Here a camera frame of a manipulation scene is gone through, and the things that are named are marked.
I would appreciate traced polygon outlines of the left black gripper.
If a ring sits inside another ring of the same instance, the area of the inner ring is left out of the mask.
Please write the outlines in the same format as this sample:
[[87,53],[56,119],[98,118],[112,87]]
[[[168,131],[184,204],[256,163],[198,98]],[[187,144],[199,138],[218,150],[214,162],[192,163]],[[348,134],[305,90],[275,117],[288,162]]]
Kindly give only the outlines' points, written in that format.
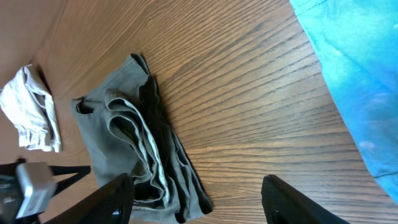
[[[1,224],[40,224],[38,215],[17,218],[24,200],[16,167],[25,163],[24,158],[18,158],[14,163],[1,164]],[[90,166],[50,166],[54,176],[72,174],[71,177],[57,182],[53,196],[69,188],[91,172]]]

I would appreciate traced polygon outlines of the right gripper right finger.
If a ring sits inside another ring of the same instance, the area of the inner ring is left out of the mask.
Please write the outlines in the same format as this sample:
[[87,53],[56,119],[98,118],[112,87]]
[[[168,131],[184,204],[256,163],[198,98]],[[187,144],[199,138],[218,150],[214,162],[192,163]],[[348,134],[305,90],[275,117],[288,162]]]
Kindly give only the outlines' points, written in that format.
[[276,175],[263,178],[261,195],[268,224],[348,224]]

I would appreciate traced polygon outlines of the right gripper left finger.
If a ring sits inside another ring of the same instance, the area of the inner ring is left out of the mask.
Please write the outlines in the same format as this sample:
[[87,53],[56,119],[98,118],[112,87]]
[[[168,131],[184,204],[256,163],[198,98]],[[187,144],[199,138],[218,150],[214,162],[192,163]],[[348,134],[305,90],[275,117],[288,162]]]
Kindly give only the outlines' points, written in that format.
[[126,224],[134,203],[134,184],[123,173],[45,224]]

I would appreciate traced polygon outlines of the grey shorts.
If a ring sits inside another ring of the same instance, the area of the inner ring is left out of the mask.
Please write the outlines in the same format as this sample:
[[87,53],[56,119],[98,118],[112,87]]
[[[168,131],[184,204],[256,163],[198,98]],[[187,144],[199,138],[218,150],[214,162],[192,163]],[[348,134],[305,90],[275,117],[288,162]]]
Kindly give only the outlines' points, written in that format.
[[141,55],[129,55],[70,108],[98,185],[122,173],[132,179],[132,219],[185,223],[213,211]]

